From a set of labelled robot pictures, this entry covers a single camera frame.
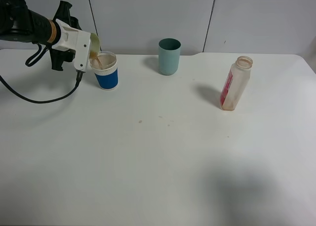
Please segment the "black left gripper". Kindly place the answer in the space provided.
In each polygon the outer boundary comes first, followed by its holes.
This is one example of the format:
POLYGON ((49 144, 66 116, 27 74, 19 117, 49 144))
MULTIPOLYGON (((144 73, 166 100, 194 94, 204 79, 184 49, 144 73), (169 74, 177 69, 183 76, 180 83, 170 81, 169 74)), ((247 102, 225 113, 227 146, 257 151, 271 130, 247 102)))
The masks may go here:
POLYGON ((63 67, 62 67, 63 63, 64 62, 70 63, 73 61, 75 57, 75 52, 72 50, 59 51, 52 48, 52 46, 55 45, 61 37, 61 31, 56 22, 57 19, 60 21, 63 21, 64 23, 68 24, 72 28, 81 30, 78 19, 70 15, 71 7, 72 7, 72 4, 70 4, 67 1, 61 0, 59 3, 58 9, 53 17, 53 20, 49 21, 52 31, 51 31, 51 37, 48 40, 47 48, 49 49, 49 52, 50 52, 52 70, 63 71, 63 67))

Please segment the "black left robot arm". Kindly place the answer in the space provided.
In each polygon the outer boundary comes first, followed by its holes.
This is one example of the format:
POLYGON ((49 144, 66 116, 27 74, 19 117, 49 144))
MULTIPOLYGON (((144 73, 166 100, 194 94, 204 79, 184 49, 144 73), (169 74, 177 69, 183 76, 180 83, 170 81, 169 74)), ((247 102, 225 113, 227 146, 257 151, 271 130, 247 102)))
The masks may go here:
POLYGON ((62 71, 64 62, 72 62, 73 51, 59 51, 52 48, 61 38, 57 20, 81 29, 77 18, 70 15, 72 5, 60 1, 52 20, 28 9, 25 0, 0 0, 0 39, 3 41, 33 43, 39 49, 30 56, 25 65, 35 65, 49 51, 52 69, 62 71))

